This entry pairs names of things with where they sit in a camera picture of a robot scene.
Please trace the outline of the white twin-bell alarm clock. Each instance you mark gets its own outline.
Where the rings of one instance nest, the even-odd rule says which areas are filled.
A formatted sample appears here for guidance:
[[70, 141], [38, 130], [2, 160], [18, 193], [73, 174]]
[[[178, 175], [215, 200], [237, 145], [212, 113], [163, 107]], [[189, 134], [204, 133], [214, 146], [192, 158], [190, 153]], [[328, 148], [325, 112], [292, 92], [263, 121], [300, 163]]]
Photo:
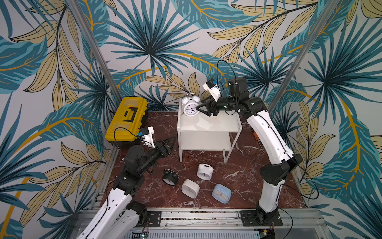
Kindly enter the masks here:
[[188, 117], [196, 116], [199, 113], [196, 107], [199, 106], [200, 103], [201, 103], [201, 100], [199, 96], [187, 95], [183, 97], [181, 100], [181, 107], [182, 107], [183, 113]]

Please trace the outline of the black twin-bell alarm clock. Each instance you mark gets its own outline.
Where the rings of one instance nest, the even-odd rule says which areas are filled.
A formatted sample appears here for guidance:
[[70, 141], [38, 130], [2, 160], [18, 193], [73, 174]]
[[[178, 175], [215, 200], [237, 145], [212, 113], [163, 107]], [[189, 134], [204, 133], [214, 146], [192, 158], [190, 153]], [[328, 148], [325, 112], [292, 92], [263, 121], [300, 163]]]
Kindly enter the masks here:
[[170, 186], [175, 186], [179, 181], [179, 175], [171, 169], [165, 169], [163, 171], [162, 181]]

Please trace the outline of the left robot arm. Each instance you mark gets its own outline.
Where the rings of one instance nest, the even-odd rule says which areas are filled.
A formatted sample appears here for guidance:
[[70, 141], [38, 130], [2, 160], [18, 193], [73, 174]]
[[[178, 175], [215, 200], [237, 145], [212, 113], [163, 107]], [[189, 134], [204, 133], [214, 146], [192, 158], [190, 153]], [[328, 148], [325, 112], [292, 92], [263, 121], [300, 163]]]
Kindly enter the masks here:
[[136, 226], [147, 225], [147, 207], [133, 197], [145, 181], [145, 172], [157, 165], [159, 159], [169, 156], [176, 142], [177, 137], [173, 136], [153, 143], [148, 150], [142, 145], [130, 147], [124, 157], [125, 166], [106, 201], [77, 238], [123, 239]]

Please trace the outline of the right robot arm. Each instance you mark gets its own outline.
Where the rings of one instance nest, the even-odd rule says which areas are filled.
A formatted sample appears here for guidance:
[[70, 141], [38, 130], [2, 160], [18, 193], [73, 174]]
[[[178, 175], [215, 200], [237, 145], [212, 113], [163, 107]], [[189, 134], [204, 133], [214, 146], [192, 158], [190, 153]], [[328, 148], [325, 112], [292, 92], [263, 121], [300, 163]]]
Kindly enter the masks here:
[[281, 190], [288, 175], [302, 163], [302, 156], [294, 154], [284, 142], [261, 98], [249, 95], [245, 78], [229, 80], [227, 97], [222, 95], [214, 79], [207, 81], [203, 88], [212, 99], [197, 106], [199, 112], [210, 117], [217, 116], [220, 111], [234, 111], [246, 119], [262, 142], [270, 162], [260, 170], [263, 188], [253, 219], [261, 226], [276, 223]]

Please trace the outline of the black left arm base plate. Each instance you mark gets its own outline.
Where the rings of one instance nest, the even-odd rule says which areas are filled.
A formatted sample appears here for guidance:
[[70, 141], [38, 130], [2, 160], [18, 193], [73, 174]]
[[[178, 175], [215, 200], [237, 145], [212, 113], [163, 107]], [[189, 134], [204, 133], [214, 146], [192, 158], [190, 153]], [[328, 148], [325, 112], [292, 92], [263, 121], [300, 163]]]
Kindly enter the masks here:
[[146, 211], [142, 215], [141, 227], [159, 228], [161, 225], [162, 211]]

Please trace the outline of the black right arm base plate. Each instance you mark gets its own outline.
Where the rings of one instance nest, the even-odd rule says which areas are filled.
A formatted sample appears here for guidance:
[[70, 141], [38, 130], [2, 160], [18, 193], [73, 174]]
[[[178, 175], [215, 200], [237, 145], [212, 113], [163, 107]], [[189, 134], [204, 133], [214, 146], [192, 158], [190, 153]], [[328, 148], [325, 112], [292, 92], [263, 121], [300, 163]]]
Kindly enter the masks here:
[[278, 210], [242, 210], [238, 214], [244, 227], [280, 227], [283, 225]]

